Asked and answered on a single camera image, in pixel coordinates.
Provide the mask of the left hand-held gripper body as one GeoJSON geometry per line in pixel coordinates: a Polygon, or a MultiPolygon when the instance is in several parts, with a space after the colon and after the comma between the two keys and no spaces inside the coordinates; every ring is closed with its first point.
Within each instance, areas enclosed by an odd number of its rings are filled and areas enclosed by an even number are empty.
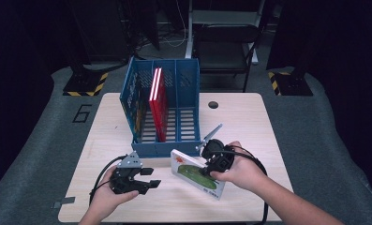
{"type": "Polygon", "coordinates": [[[136,151],[125,155],[115,167],[110,178],[110,188],[115,194],[137,190],[142,193],[143,185],[135,179],[141,172],[142,163],[136,151]]]}

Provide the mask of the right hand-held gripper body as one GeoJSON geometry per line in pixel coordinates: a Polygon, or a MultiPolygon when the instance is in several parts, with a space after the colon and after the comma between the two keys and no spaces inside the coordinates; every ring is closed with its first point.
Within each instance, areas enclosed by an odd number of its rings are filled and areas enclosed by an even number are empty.
{"type": "Polygon", "coordinates": [[[234,161],[234,151],[225,146],[222,141],[213,138],[221,128],[222,124],[219,124],[208,133],[196,146],[196,150],[206,160],[203,168],[207,167],[211,171],[223,173],[231,167],[234,161]]]}

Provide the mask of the white and green picture book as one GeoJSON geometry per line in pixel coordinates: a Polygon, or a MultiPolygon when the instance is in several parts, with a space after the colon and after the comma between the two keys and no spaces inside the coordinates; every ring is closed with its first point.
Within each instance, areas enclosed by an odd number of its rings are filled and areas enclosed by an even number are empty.
{"type": "Polygon", "coordinates": [[[195,158],[176,149],[171,151],[171,172],[212,198],[219,200],[225,182],[217,181],[210,175],[204,174],[204,169],[204,164],[195,158]]]}

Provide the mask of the blue cartoon picture book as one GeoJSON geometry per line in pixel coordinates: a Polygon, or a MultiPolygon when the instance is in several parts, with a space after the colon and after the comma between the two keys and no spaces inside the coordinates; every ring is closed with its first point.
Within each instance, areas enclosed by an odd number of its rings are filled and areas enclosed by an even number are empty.
{"type": "Polygon", "coordinates": [[[142,78],[136,62],[134,57],[129,61],[119,99],[133,136],[133,142],[140,143],[142,140],[142,119],[145,116],[146,106],[142,78]]]}

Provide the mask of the blue plastic file rack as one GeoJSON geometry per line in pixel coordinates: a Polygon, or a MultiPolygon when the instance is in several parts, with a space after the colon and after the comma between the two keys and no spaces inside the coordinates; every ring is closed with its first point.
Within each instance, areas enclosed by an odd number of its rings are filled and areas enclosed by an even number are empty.
{"type": "Polygon", "coordinates": [[[146,111],[142,119],[142,140],[133,142],[132,136],[132,148],[142,158],[167,158],[173,149],[196,156],[196,146],[201,142],[199,62],[196,59],[137,60],[136,65],[142,78],[146,111]],[[158,142],[156,139],[149,105],[155,68],[163,69],[169,106],[165,142],[158,142]]]}

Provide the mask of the person's left hand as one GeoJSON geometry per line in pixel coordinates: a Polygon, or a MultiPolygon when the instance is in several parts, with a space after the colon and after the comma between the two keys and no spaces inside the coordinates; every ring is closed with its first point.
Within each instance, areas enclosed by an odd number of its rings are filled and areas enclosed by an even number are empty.
{"type": "Polygon", "coordinates": [[[104,219],[108,217],[120,204],[129,202],[139,195],[137,190],[124,194],[115,194],[110,188],[110,178],[114,170],[115,167],[112,166],[106,171],[102,180],[99,182],[98,189],[87,209],[87,211],[101,214],[104,219]]]}

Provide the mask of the person's right hand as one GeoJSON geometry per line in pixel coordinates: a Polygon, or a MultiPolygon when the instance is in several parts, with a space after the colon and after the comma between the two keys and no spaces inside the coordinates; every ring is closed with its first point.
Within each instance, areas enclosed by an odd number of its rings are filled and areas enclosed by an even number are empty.
{"type": "Polygon", "coordinates": [[[230,143],[230,148],[240,156],[235,156],[231,168],[226,172],[210,172],[210,175],[219,181],[232,182],[235,186],[257,192],[259,181],[265,179],[266,175],[252,160],[245,157],[247,151],[242,148],[238,141],[230,143]]]}

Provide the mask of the grey tape piece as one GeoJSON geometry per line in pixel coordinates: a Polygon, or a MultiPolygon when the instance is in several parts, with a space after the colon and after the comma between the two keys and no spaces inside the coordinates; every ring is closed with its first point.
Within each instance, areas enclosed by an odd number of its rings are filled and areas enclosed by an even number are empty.
{"type": "Polygon", "coordinates": [[[74,203],[75,198],[74,197],[65,197],[61,199],[60,201],[54,202],[52,204],[52,209],[59,209],[63,204],[69,204],[69,203],[74,203]]]}

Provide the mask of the black yellow-striped stand base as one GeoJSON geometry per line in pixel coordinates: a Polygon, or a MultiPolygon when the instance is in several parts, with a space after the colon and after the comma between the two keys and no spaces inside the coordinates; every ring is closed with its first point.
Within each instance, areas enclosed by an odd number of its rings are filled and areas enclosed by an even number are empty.
{"type": "Polygon", "coordinates": [[[304,77],[296,78],[288,72],[268,73],[270,82],[277,96],[304,96],[313,95],[304,77]]]}
{"type": "Polygon", "coordinates": [[[103,88],[108,77],[107,69],[89,69],[80,65],[72,67],[72,75],[63,88],[64,96],[93,97],[103,88]]]}

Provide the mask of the black folding chair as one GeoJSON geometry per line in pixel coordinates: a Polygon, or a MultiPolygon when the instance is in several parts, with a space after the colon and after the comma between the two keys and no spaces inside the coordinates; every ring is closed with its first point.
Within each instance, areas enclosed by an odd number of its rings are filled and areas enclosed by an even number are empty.
{"type": "Polygon", "coordinates": [[[262,34],[251,24],[215,24],[201,27],[194,35],[192,56],[197,58],[200,74],[244,74],[246,90],[253,52],[262,34]]]}

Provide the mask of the dark curtain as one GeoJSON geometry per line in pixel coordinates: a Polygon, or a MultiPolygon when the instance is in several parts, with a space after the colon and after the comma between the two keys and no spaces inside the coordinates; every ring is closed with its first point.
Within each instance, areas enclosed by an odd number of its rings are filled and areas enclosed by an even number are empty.
{"type": "Polygon", "coordinates": [[[322,0],[312,73],[323,84],[335,127],[372,188],[372,0],[322,0]]]}
{"type": "Polygon", "coordinates": [[[0,181],[18,156],[53,89],[51,73],[11,0],[0,0],[0,181]]]}

